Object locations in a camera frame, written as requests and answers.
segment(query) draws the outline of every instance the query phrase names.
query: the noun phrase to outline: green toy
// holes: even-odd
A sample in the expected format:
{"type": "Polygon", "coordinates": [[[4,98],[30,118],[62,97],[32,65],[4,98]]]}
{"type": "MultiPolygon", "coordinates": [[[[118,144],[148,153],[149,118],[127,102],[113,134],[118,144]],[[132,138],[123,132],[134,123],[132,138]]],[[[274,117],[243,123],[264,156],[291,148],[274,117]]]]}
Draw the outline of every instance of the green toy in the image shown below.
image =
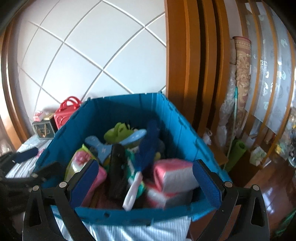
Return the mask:
{"type": "Polygon", "coordinates": [[[123,141],[133,133],[134,130],[131,129],[130,125],[118,122],[114,128],[105,133],[104,139],[108,144],[115,144],[123,141]]]}

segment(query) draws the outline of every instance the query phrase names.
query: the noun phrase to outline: metal screw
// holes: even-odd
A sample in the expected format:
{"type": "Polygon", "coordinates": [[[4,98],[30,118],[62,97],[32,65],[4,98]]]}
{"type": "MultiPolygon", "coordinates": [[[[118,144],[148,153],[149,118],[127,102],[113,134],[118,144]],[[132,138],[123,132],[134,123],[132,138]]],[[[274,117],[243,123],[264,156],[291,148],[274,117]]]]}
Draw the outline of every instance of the metal screw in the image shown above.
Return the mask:
{"type": "Polygon", "coordinates": [[[253,186],[253,189],[254,189],[255,191],[259,191],[260,188],[259,188],[258,185],[254,185],[254,186],[253,186]]]}
{"type": "Polygon", "coordinates": [[[224,185],[228,188],[232,188],[232,183],[231,182],[225,182],[224,185]]]}
{"type": "Polygon", "coordinates": [[[33,188],[32,188],[33,191],[37,191],[38,189],[39,189],[39,186],[38,185],[33,186],[33,188]]]}
{"type": "Polygon", "coordinates": [[[61,182],[61,183],[59,184],[59,187],[60,187],[60,188],[64,188],[65,186],[67,186],[67,183],[66,183],[66,182],[61,182]]]}

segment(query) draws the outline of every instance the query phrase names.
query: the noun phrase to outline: blue plastic toy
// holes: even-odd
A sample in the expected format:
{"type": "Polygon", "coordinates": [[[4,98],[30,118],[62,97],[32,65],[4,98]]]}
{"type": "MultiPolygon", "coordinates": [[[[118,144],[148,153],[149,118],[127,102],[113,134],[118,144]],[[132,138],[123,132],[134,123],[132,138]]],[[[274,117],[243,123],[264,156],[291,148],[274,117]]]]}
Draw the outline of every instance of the blue plastic toy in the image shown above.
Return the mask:
{"type": "MultiPolygon", "coordinates": [[[[128,138],[124,139],[123,141],[119,142],[119,144],[123,146],[130,145],[140,139],[142,139],[146,135],[146,130],[141,129],[133,134],[131,134],[128,138]]],[[[95,147],[98,152],[98,159],[100,163],[103,164],[107,157],[111,154],[112,145],[105,145],[100,142],[100,140],[96,136],[89,136],[85,139],[85,144],[89,147],[95,147]]]]}

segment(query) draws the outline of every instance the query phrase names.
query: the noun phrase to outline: tile grout line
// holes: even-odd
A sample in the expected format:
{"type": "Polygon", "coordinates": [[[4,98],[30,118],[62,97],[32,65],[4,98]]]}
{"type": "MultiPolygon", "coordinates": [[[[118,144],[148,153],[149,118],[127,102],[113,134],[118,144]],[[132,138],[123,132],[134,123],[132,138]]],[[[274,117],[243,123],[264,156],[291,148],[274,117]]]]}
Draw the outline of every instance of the tile grout line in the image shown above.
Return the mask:
{"type": "Polygon", "coordinates": [[[46,92],[50,97],[52,97],[57,103],[61,104],[56,98],[54,98],[50,93],[48,93],[45,89],[43,89],[40,84],[38,84],[23,68],[20,68],[25,75],[27,75],[39,88],[41,88],[44,92],[46,92]]]}
{"type": "Polygon", "coordinates": [[[152,20],[150,20],[145,27],[148,27],[149,25],[151,25],[152,23],[154,23],[157,19],[161,18],[163,15],[165,15],[165,12],[162,12],[161,14],[157,15],[155,18],[153,18],[152,20]]]}
{"type": "Polygon", "coordinates": [[[150,30],[149,28],[145,28],[147,30],[148,33],[150,33],[153,37],[156,38],[156,40],[158,40],[164,47],[166,47],[166,43],[163,42],[163,40],[158,37],[152,30],[150,30]]]}
{"type": "Polygon", "coordinates": [[[166,47],[166,43],[164,43],[161,38],[159,38],[155,33],[153,33],[150,29],[148,29],[147,27],[149,25],[151,25],[152,23],[154,23],[157,19],[161,18],[163,15],[165,15],[165,12],[162,12],[161,14],[157,15],[155,18],[153,18],[151,21],[149,21],[146,25],[143,24],[140,20],[138,20],[137,18],[135,18],[133,15],[131,15],[130,13],[128,13],[127,11],[119,8],[118,6],[116,6],[113,3],[108,2],[107,0],[102,0],[104,3],[110,5],[111,7],[117,9],[118,11],[122,12],[123,14],[125,14],[126,16],[128,16],[130,19],[134,20],[136,23],[138,23],[139,25],[141,25],[142,27],[144,27],[153,37],[155,37],[163,46],[166,47]]]}
{"type": "MultiPolygon", "coordinates": [[[[93,86],[93,84],[98,80],[98,78],[102,75],[102,73],[106,73],[113,81],[115,81],[118,85],[120,85],[123,89],[125,89],[127,92],[129,93],[133,93],[129,88],[127,88],[124,84],[122,84],[119,80],[117,80],[115,77],[113,77],[109,72],[107,72],[105,69],[111,64],[111,62],[118,56],[118,54],[127,46],[127,44],[129,44],[138,34],[140,34],[144,29],[146,29],[152,36],[154,36],[162,45],[164,45],[166,47],[166,44],[155,34],[153,33],[150,29],[146,28],[149,25],[151,25],[154,21],[156,21],[157,19],[159,19],[160,17],[162,17],[165,14],[165,12],[159,14],[158,16],[156,16],[155,18],[153,18],[150,22],[148,22],[146,25],[144,25],[142,22],[140,22],[139,20],[137,20],[135,17],[133,17],[132,15],[130,15],[129,13],[125,12],[124,10],[118,8],[116,5],[113,5],[111,3],[109,3],[106,0],[101,0],[98,3],[96,3],[77,23],[76,25],[72,28],[72,30],[69,32],[69,34],[66,36],[66,38],[64,40],[62,40],[61,38],[59,38],[58,36],[56,36],[54,33],[50,32],[49,30],[30,22],[31,24],[38,26],[38,29],[42,29],[43,31],[47,32],[48,34],[52,35],[53,37],[55,37],[56,39],[58,39],[59,41],[62,42],[61,46],[59,47],[59,49],[57,50],[57,53],[55,54],[55,56],[53,57],[52,62],[50,63],[48,70],[44,76],[44,79],[42,81],[41,84],[41,89],[43,89],[43,83],[45,81],[45,78],[48,74],[48,71],[54,61],[54,59],[56,58],[59,50],[62,48],[63,45],[66,45],[68,47],[70,47],[73,51],[75,51],[77,54],[79,54],[81,57],[83,57],[84,59],[86,59],[88,62],[90,62],[91,64],[93,64],[94,66],[96,66],[98,69],[101,70],[101,72],[96,76],[96,78],[94,79],[94,81],[91,83],[91,85],[89,86],[89,88],[87,89],[87,91],[85,92],[85,94],[83,95],[82,99],[85,98],[85,96],[87,95],[87,93],[89,92],[89,90],[91,89],[91,87],[93,86]],[[102,68],[100,65],[98,65],[96,62],[94,62],[92,59],[88,58],[86,55],[84,55],[83,53],[81,53],[79,50],[77,50],[76,48],[74,48],[73,46],[71,46],[70,44],[66,43],[67,38],[70,36],[70,34],[74,31],[74,29],[78,26],[78,24],[101,2],[104,2],[112,7],[114,7],[115,9],[121,11],[122,13],[124,13],[125,15],[127,15],[129,18],[133,19],[135,22],[137,22],[139,25],[142,26],[141,29],[139,29],[131,38],[129,38],[129,40],[127,40],[117,51],[116,53],[111,57],[111,59],[106,63],[106,65],[102,68]]],[[[39,95],[41,92],[41,89],[39,91],[38,97],[37,97],[37,101],[35,104],[35,108],[37,106],[37,102],[39,99],[39,95]]]]}
{"type": "Polygon", "coordinates": [[[55,38],[58,39],[59,41],[64,42],[64,40],[63,40],[62,38],[60,38],[59,36],[55,35],[55,34],[52,33],[51,31],[49,31],[48,29],[46,29],[46,28],[44,28],[44,27],[42,27],[42,26],[39,26],[38,24],[33,23],[33,22],[31,22],[31,21],[28,21],[28,22],[31,23],[31,24],[33,24],[33,25],[35,25],[35,26],[37,26],[38,28],[42,29],[42,30],[45,31],[46,33],[49,33],[50,35],[52,35],[53,37],[55,37],[55,38]]]}
{"type": "MultiPolygon", "coordinates": [[[[115,77],[113,77],[108,71],[106,71],[106,68],[112,63],[112,61],[123,51],[123,49],[136,37],[138,36],[144,29],[146,29],[152,36],[154,36],[162,45],[164,45],[166,47],[166,44],[158,37],[156,36],[150,29],[147,29],[146,27],[148,27],[150,24],[152,24],[154,21],[156,21],[157,19],[159,19],[160,17],[162,17],[165,12],[159,14],[158,16],[156,16],[155,18],[153,18],[151,21],[149,21],[146,25],[144,25],[142,22],[140,22],[139,20],[137,20],[136,18],[134,18],[132,15],[130,15],[129,13],[127,13],[126,11],[122,10],[121,8],[117,7],[116,5],[113,5],[112,3],[109,3],[106,0],[102,0],[104,3],[114,7],[115,9],[121,11],[122,13],[124,13],[125,15],[127,15],[128,17],[130,17],[131,19],[133,19],[134,21],[136,21],[138,24],[140,24],[142,26],[142,28],[140,28],[133,36],[131,36],[116,52],[115,54],[110,58],[110,60],[105,64],[105,66],[102,68],[102,71],[104,73],[106,73],[112,80],[114,80],[118,85],[120,85],[123,89],[125,89],[127,92],[129,92],[130,94],[133,94],[133,92],[126,87],[124,84],[122,84],[119,80],[117,80],[115,77]]],[[[99,76],[97,76],[94,81],[91,83],[91,85],[89,86],[89,88],[87,89],[87,91],[85,92],[85,94],[83,95],[83,98],[85,98],[85,96],[88,94],[88,92],[90,91],[91,87],[96,83],[96,81],[98,80],[99,76]]]]}
{"type": "Polygon", "coordinates": [[[125,14],[126,16],[128,16],[129,18],[131,18],[132,20],[134,20],[136,23],[140,24],[142,27],[145,26],[145,24],[143,24],[139,19],[135,18],[133,15],[131,15],[130,13],[128,13],[127,11],[124,11],[123,9],[121,9],[120,7],[116,6],[113,3],[110,3],[106,0],[103,0],[104,3],[108,4],[109,6],[115,8],[116,10],[122,12],[123,14],[125,14]]]}
{"type": "MultiPolygon", "coordinates": [[[[47,69],[47,71],[46,71],[46,73],[45,73],[45,76],[44,76],[44,78],[43,78],[43,81],[42,81],[42,84],[41,84],[41,89],[43,89],[43,83],[44,83],[44,81],[45,81],[45,78],[46,78],[46,76],[47,76],[47,74],[48,74],[48,71],[49,71],[49,69],[50,69],[50,67],[51,67],[51,65],[52,65],[52,63],[53,63],[53,61],[55,60],[55,58],[56,58],[56,56],[57,56],[57,54],[59,53],[59,51],[60,51],[60,49],[62,48],[62,46],[65,44],[65,41],[67,40],[67,38],[70,36],[70,34],[74,31],[74,29],[78,26],[78,24],[100,3],[100,2],[102,2],[102,0],[100,0],[99,2],[97,2],[76,24],[75,24],[75,26],[72,28],[72,30],[69,32],[69,34],[66,36],[66,38],[64,39],[64,41],[62,42],[62,44],[61,44],[61,46],[58,48],[58,50],[57,50],[57,52],[56,52],[56,54],[54,55],[54,57],[53,57],[53,59],[52,59],[52,61],[51,61],[51,63],[49,64],[49,67],[48,67],[48,69],[47,69]]],[[[36,103],[35,103],[35,108],[34,108],[34,112],[36,111],[36,107],[37,107],[37,102],[38,102],[38,99],[39,99],[39,95],[40,95],[40,92],[41,92],[41,89],[39,90],[39,93],[38,93],[38,96],[37,96],[37,100],[36,100],[36,103]]]]}
{"type": "Polygon", "coordinates": [[[99,74],[95,77],[95,79],[93,80],[93,82],[89,85],[89,87],[87,88],[86,92],[84,93],[84,95],[81,98],[81,102],[83,102],[85,96],[88,94],[89,90],[91,89],[92,85],[97,81],[97,79],[103,74],[103,71],[101,70],[99,72],[99,74]]]}
{"type": "Polygon", "coordinates": [[[100,66],[99,64],[97,64],[95,61],[93,61],[91,58],[89,58],[87,55],[85,55],[84,53],[80,52],[78,49],[76,49],[75,47],[73,47],[72,45],[64,42],[64,44],[66,46],[68,46],[70,49],[72,49],[74,52],[76,52],[78,55],[80,55],[82,58],[84,58],[85,60],[87,60],[90,64],[94,65],[95,67],[97,67],[99,70],[103,70],[103,67],[100,66]]]}
{"type": "Polygon", "coordinates": [[[44,80],[45,80],[45,78],[46,78],[46,76],[47,76],[47,73],[48,73],[48,71],[49,71],[49,69],[50,69],[50,67],[51,67],[51,65],[52,65],[52,63],[53,63],[55,57],[57,56],[57,54],[58,54],[58,52],[60,51],[60,49],[62,48],[62,46],[63,46],[63,43],[60,45],[60,47],[58,48],[58,50],[57,50],[57,52],[55,53],[54,57],[52,58],[52,60],[51,60],[51,62],[50,62],[50,64],[49,64],[49,67],[48,67],[48,69],[47,69],[47,71],[46,71],[46,73],[45,73],[45,76],[44,76],[44,78],[43,78],[43,80],[42,80],[41,88],[40,88],[39,93],[38,93],[38,95],[37,95],[37,99],[36,99],[36,103],[35,103],[35,107],[34,107],[34,112],[36,111],[37,102],[38,102],[38,99],[39,99],[39,95],[40,95],[41,89],[43,89],[42,87],[43,87],[44,80]]]}
{"type": "MultiPolygon", "coordinates": [[[[44,17],[44,19],[41,21],[40,25],[44,22],[44,20],[46,19],[46,17],[50,14],[50,12],[54,9],[54,7],[55,7],[60,1],[61,1],[61,0],[58,0],[58,2],[57,2],[57,3],[56,3],[56,4],[50,9],[50,11],[48,12],[48,14],[46,14],[46,16],[44,17]]],[[[22,67],[22,65],[23,65],[23,63],[24,63],[24,59],[25,59],[25,56],[26,56],[26,54],[27,54],[27,52],[28,52],[28,49],[29,49],[29,47],[30,47],[30,45],[31,45],[31,42],[32,42],[33,38],[35,37],[35,35],[36,35],[38,29],[39,29],[39,25],[37,25],[37,26],[38,26],[38,28],[37,28],[36,32],[34,33],[32,39],[31,39],[31,41],[30,41],[30,43],[29,43],[29,45],[28,45],[28,47],[27,47],[27,49],[26,49],[26,51],[25,51],[24,57],[23,57],[23,59],[22,59],[22,63],[21,63],[21,65],[20,65],[21,67],[22,67]]]]}
{"type": "MultiPolygon", "coordinates": [[[[122,52],[122,50],[137,36],[139,35],[145,28],[142,27],[140,28],[136,33],[134,33],[116,52],[113,54],[113,56],[110,58],[110,60],[105,64],[105,66],[102,68],[102,72],[106,73],[113,81],[115,81],[118,85],[120,85],[123,89],[125,89],[127,92],[132,94],[133,92],[126,87],[123,83],[121,83],[119,80],[111,76],[108,72],[106,72],[106,68],[111,64],[111,62],[122,52]]],[[[91,83],[85,94],[83,95],[83,98],[88,94],[90,91],[91,87],[96,83],[98,78],[95,78],[94,81],[91,83]]]]}
{"type": "Polygon", "coordinates": [[[124,50],[124,48],[134,39],[136,38],[143,30],[145,27],[140,28],[137,32],[135,32],[116,52],[113,54],[113,56],[110,58],[110,60],[105,64],[103,67],[103,70],[105,70],[111,63],[112,61],[124,50]]]}
{"type": "Polygon", "coordinates": [[[134,92],[126,87],[124,84],[122,84],[118,79],[116,79],[112,74],[110,74],[108,71],[103,70],[106,75],[108,75],[112,80],[114,80],[118,85],[120,85],[123,89],[125,89],[130,94],[134,94],[134,92]]]}

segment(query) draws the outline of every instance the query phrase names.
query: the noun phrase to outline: small box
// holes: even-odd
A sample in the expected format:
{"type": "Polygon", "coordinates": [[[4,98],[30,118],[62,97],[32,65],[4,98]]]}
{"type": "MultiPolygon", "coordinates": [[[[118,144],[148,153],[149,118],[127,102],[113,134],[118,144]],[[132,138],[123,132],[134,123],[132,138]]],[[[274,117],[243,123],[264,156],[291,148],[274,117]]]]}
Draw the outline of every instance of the small box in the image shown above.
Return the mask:
{"type": "Polygon", "coordinates": [[[43,120],[49,121],[51,118],[53,118],[53,116],[54,116],[54,113],[47,114],[46,116],[44,116],[43,120]]]}
{"type": "Polygon", "coordinates": [[[44,111],[36,111],[34,113],[33,120],[34,121],[41,121],[45,115],[46,114],[44,111]]]}
{"type": "Polygon", "coordinates": [[[35,121],[32,123],[32,126],[35,134],[42,140],[52,140],[57,132],[53,116],[49,120],[35,121]]]}

